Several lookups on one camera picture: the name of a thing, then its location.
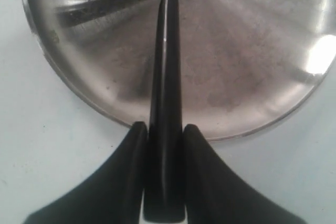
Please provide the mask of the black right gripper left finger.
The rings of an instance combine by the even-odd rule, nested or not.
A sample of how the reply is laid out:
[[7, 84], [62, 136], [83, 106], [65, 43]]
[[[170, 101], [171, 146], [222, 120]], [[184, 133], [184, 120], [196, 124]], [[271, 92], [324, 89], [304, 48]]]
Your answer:
[[135, 122], [90, 177], [25, 223], [139, 223], [148, 130]]

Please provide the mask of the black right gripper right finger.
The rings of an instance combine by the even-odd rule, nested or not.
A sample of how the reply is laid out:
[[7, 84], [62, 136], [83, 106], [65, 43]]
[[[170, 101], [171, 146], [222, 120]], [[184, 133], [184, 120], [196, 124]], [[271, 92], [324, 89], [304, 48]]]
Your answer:
[[188, 223], [304, 223], [235, 174], [196, 125], [183, 140]]

